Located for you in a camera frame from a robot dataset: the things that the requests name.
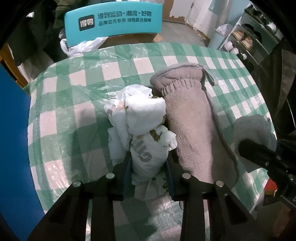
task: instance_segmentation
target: black logo square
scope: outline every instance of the black logo square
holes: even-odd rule
[[[79,30],[94,28],[94,15],[84,16],[78,19]]]

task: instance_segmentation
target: white wall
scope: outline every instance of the white wall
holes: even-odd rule
[[[194,0],[174,0],[173,7],[170,11],[170,17],[184,17],[186,20],[193,2]]]
[[[196,0],[187,23],[196,27],[204,33],[209,39],[214,35],[218,15],[209,11],[212,0]]]

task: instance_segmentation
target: screw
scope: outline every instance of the screw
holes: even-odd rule
[[[289,177],[289,179],[290,179],[291,181],[293,181],[293,180],[294,180],[294,177],[293,177],[293,175],[292,175],[292,174],[288,174],[288,177]]]
[[[106,177],[108,178],[108,179],[112,179],[112,178],[114,178],[115,177],[115,175],[114,175],[114,173],[108,173],[108,174],[106,174]]]
[[[217,185],[218,187],[223,187],[223,186],[224,186],[224,182],[222,182],[222,181],[217,181],[217,182],[216,182],[216,185]]]
[[[73,187],[79,187],[80,185],[81,185],[81,181],[74,181],[73,183],[72,183],[72,185],[73,185]]]
[[[185,179],[189,179],[189,178],[191,178],[191,175],[189,173],[183,173],[182,177]]]

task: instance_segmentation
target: table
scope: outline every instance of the table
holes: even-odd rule
[[[254,114],[270,118],[254,80],[231,53],[197,45],[148,43],[108,47],[62,60],[25,87],[31,95],[30,167],[45,212],[73,181],[94,181],[112,171],[107,132],[112,126],[105,102],[127,85],[150,86],[154,72],[180,62],[208,66],[219,77],[217,86],[209,82],[205,86],[232,149],[235,119]],[[247,173],[240,161],[238,168],[240,177],[232,191],[251,210],[267,182],[267,171]],[[135,198],[114,202],[117,240],[174,240],[182,215],[179,204],[168,195],[146,202]],[[88,220],[87,240],[90,225]]]

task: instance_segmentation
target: white bag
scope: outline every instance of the white bag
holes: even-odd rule
[[[77,44],[73,47],[68,47],[67,39],[61,39],[60,45],[63,52],[69,57],[79,55],[85,52],[92,51],[94,49],[98,49],[107,39],[108,37],[99,37],[95,40],[83,41],[80,44]]]
[[[152,90],[143,85],[129,85],[117,92],[116,96],[108,100],[104,106],[109,121],[116,128],[125,151],[130,150],[129,145],[132,139],[132,135],[128,132],[127,112],[125,105],[125,99],[128,99],[131,96],[137,96],[138,98],[147,100],[152,97]]]
[[[167,191],[164,172],[159,172],[150,181],[135,186],[135,198],[145,201],[160,196]]]
[[[165,126],[154,130],[160,136],[158,141],[148,132],[143,136],[134,136],[131,142],[133,185],[143,184],[156,176],[168,158],[169,150],[177,147],[175,133]]]
[[[111,160],[123,159],[126,155],[126,152],[121,144],[116,128],[115,127],[108,128],[108,133],[109,133],[108,146],[110,151],[110,159]]]
[[[221,26],[219,26],[216,31],[218,33],[220,33],[222,36],[226,37],[228,36],[228,34],[231,32],[231,26],[230,24],[223,24]]]
[[[163,98],[141,98],[129,96],[125,100],[128,132],[139,136],[147,133],[163,122],[165,100]]]

